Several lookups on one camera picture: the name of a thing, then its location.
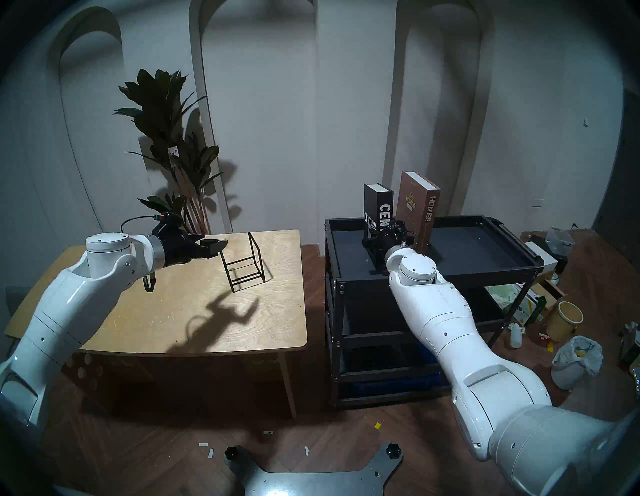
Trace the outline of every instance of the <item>beige bucket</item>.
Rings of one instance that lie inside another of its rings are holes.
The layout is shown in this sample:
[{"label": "beige bucket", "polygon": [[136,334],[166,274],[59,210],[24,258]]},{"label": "beige bucket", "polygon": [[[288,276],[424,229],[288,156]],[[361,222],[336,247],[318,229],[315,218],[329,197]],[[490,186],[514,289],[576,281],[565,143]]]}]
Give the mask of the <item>beige bucket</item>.
[{"label": "beige bucket", "polygon": [[583,320],[584,316],[578,307],[569,301],[561,301],[549,315],[547,334],[554,341],[560,342]]}]

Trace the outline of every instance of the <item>table leg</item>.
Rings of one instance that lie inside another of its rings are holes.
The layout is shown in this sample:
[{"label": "table leg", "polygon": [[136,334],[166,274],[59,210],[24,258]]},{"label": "table leg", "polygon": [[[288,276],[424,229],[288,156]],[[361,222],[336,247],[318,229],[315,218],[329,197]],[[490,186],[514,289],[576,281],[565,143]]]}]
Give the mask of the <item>table leg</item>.
[{"label": "table leg", "polygon": [[295,419],[298,415],[296,414],[296,405],[293,403],[293,391],[291,390],[291,380],[289,378],[289,368],[287,367],[287,357],[283,352],[278,353],[278,361],[280,362],[280,372],[282,372],[284,389],[287,391],[287,399],[289,400],[291,417]]}]

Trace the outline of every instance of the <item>potted plant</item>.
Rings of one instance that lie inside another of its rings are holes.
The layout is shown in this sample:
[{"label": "potted plant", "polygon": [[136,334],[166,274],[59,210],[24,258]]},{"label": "potted plant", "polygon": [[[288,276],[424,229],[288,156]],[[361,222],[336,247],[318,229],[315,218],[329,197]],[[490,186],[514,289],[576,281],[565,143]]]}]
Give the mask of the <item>potted plant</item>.
[{"label": "potted plant", "polygon": [[168,207],[172,211],[172,205],[178,201],[180,209],[177,212],[182,215],[185,225],[194,232],[211,234],[202,200],[204,187],[221,174],[211,176],[211,163],[218,158],[219,148],[204,144],[201,147],[195,133],[182,137],[182,127],[179,125],[182,117],[198,101],[206,98],[206,95],[200,97],[187,106],[187,101],[193,96],[191,93],[180,102],[180,91],[185,80],[186,76],[182,76],[180,71],[169,74],[158,69],[155,77],[152,77],[146,70],[140,69],[136,82],[127,81],[125,86],[119,86],[120,91],[140,108],[120,108],[114,114],[130,117],[136,128],[152,140],[151,156],[128,153],[140,155],[163,167],[170,173],[180,193],[175,199],[166,195],[166,201],[158,196],[149,196],[146,200],[139,198],[140,201],[154,210]]}]

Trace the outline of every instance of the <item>brown book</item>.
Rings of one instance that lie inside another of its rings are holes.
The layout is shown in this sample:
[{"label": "brown book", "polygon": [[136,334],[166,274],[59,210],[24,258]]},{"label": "brown book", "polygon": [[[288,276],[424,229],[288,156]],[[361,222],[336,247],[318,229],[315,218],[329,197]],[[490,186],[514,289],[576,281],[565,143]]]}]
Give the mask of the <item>brown book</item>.
[{"label": "brown book", "polygon": [[406,228],[414,234],[412,248],[427,253],[429,238],[440,199],[440,188],[417,172],[402,172],[400,192],[396,206],[396,220],[404,221]]}]

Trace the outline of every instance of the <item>black book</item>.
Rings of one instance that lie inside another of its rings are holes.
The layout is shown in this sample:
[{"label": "black book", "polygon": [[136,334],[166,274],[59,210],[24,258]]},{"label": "black book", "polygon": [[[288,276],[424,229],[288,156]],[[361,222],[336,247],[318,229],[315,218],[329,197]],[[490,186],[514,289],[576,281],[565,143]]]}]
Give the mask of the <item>black book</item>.
[{"label": "black book", "polygon": [[364,239],[370,239],[369,229],[389,227],[393,217],[394,192],[381,184],[364,185]]}]

